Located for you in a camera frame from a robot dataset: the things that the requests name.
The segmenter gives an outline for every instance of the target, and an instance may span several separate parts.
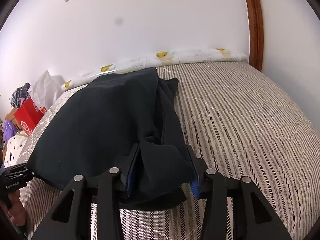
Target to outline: bed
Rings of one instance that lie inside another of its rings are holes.
[[[202,62],[157,68],[161,78],[179,79],[175,110],[186,144],[224,176],[249,176],[263,192],[292,239],[303,239],[319,217],[320,138],[290,97],[246,62]],[[27,141],[18,163],[28,160],[37,140],[63,104],[84,86],[66,91]],[[125,239],[198,239],[205,200],[193,198],[161,211],[120,210]],[[21,189],[30,238],[59,191],[39,179]],[[228,200],[232,239],[232,200]],[[92,204],[91,236],[96,235]]]

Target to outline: human hand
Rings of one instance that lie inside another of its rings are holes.
[[[27,213],[19,199],[20,190],[12,192],[8,196],[12,203],[12,208],[8,210],[7,206],[2,201],[0,201],[0,206],[4,213],[7,213],[10,216],[11,222],[16,224],[18,227],[21,227],[26,223]]]

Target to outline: white wall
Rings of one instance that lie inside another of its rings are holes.
[[[248,53],[245,0],[20,0],[0,31],[0,117],[46,69],[69,80],[148,53],[221,47]]]
[[[306,0],[261,0],[262,71],[284,89],[320,135],[320,21]]]

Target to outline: striped fabric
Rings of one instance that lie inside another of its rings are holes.
[[[308,118],[275,83],[243,62],[205,62],[159,67],[161,78],[180,81],[175,109],[186,144],[224,176],[253,179],[293,239],[302,239],[319,217],[320,139]],[[75,91],[65,92],[26,143],[28,160],[50,120]],[[199,239],[205,200],[188,197],[160,211],[121,210],[125,239]],[[59,191],[40,180],[22,189],[30,238]],[[232,200],[228,199],[228,239]],[[92,239],[97,239],[97,206],[92,204]]]

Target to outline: white circular logo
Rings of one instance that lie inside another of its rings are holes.
[[[24,130],[28,131],[29,130],[29,127],[27,126],[27,124],[23,121],[21,121],[21,126]]]

